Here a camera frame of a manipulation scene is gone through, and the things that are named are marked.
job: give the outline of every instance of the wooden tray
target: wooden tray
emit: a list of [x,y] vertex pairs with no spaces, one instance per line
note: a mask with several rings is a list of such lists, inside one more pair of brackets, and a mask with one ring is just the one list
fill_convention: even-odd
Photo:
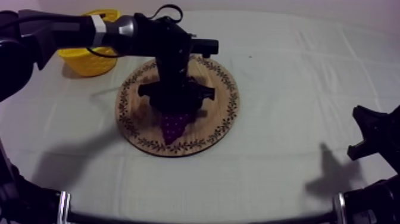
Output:
[[160,128],[161,115],[140,97],[141,84],[158,81],[154,60],[136,69],[119,89],[115,116],[125,138],[145,153],[163,157],[181,157],[199,153],[217,143],[232,127],[239,110],[239,93],[232,75],[211,59],[192,55],[189,76],[215,88],[215,100],[205,99],[196,121],[186,126],[183,136],[165,145]]

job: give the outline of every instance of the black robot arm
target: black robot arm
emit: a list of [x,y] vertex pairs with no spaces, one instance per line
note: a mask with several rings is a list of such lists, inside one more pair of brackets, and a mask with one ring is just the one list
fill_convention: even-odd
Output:
[[[119,56],[155,57],[160,82],[174,89],[187,82],[190,54],[218,54],[218,41],[193,39],[170,17],[150,19],[141,13],[123,15],[107,22],[99,15],[70,16],[22,10],[0,13],[0,101],[19,91],[30,79],[33,64],[42,70],[56,50],[62,48],[112,47]],[[163,100],[180,104],[175,95]],[[163,105],[153,105],[160,110]]]
[[[174,8],[183,15],[175,5],[161,8],[166,7]],[[189,56],[217,54],[218,41],[193,39],[194,35],[177,25],[181,19],[166,16],[151,19],[136,13],[107,22],[100,15],[1,11],[0,102],[29,81],[34,63],[42,70],[56,50],[107,46],[116,52],[117,56],[113,57],[135,55],[156,58],[160,81],[143,85],[140,94],[149,95],[152,105],[162,113],[195,111],[204,98],[214,99],[214,89],[193,82],[188,76]],[[41,188],[26,181],[11,164],[0,143],[0,221],[4,217],[21,224],[66,223],[68,204],[69,196],[65,192]]]

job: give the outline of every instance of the yellow basket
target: yellow basket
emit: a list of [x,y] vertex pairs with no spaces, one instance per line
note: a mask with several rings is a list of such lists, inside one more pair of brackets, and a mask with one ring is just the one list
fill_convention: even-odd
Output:
[[[103,20],[116,21],[121,12],[118,10],[95,10],[84,15],[98,15],[105,14]],[[106,54],[115,55],[111,48],[95,48],[93,51]],[[81,76],[98,76],[110,71],[117,63],[116,58],[104,58],[91,54],[85,48],[70,48],[58,50],[58,55],[65,60],[76,73]]]

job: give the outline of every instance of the table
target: table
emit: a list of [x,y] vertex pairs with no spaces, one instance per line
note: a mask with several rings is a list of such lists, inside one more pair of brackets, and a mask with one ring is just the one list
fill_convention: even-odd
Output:
[[220,41],[212,58],[235,77],[240,111],[200,154],[158,158],[115,125],[118,87],[150,58],[118,59],[78,78],[55,55],[2,104],[0,136],[30,181],[72,193],[75,211],[121,219],[225,222],[331,208],[331,197],[395,172],[379,155],[351,162],[362,140],[352,109],[400,103],[400,39],[331,21],[247,11],[185,13],[181,26]]

